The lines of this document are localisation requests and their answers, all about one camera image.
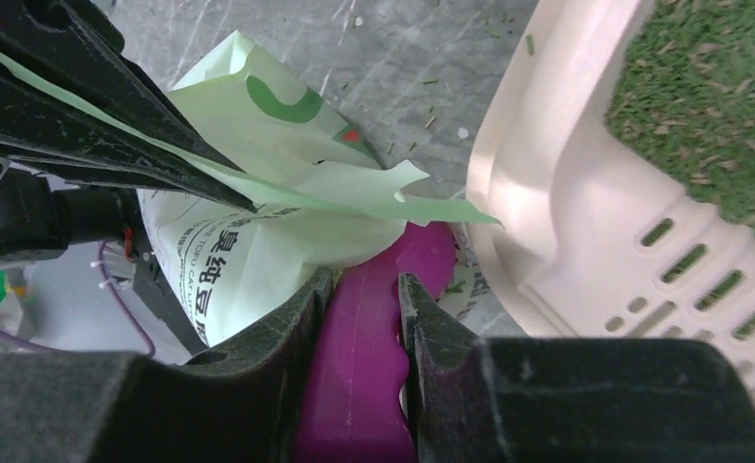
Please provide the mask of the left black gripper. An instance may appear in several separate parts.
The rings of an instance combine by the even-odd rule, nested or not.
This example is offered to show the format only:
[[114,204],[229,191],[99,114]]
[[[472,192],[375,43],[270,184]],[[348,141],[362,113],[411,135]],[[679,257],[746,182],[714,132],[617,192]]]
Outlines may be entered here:
[[[0,1],[0,53],[42,79],[155,140],[226,167],[135,63],[124,40],[90,1]],[[91,187],[52,190],[46,177],[1,157],[41,162],[48,173],[76,163]],[[25,85],[0,66],[0,270],[60,257],[69,246],[119,241],[134,263],[133,287],[191,354],[206,346],[161,270],[132,188],[177,189],[255,211],[254,203],[180,157]]]

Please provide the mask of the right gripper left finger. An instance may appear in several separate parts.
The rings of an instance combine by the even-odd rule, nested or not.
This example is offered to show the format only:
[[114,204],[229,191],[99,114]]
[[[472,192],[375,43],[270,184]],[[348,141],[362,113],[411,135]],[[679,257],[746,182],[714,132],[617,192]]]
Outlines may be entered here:
[[183,366],[0,353],[0,462],[284,462],[333,275]]

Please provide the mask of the magenta plastic scoop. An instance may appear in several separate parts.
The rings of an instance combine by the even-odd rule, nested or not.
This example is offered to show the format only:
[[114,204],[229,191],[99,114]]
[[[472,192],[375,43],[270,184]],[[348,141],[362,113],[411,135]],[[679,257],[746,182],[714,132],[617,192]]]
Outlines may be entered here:
[[388,249],[343,271],[314,349],[292,461],[416,461],[400,402],[409,360],[398,277],[411,273],[438,296],[455,261],[449,226],[432,222],[408,225]]

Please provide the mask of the beige litter box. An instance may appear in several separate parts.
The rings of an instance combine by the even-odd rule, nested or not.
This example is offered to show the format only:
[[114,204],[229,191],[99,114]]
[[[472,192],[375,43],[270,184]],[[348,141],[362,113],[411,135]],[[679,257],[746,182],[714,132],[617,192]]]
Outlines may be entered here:
[[755,401],[755,238],[610,136],[624,51],[649,1],[541,1],[480,126],[469,239],[534,337],[711,343]]

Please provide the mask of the green litter bag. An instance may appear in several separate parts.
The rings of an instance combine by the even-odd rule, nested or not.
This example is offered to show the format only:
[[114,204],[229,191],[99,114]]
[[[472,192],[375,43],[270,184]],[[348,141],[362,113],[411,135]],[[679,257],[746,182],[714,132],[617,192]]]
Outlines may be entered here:
[[123,123],[0,51],[16,83],[252,200],[253,211],[192,193],[138,193],[151,247],[187,324],[214,346],[274,310],[317,268],[350,267],[386,250],[408,223],[485,223],[464,200],[423,198],[409,161],[383,170],[323,97],[239,33],[173,87],[174,106],[228,166]]

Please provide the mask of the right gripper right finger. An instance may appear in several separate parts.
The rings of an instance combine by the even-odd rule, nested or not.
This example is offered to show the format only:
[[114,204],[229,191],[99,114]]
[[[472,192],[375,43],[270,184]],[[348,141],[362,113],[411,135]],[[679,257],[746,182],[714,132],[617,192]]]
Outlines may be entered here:
[[398,280],[422,462],[755,462],[755,406],[695,340],[481,338]]

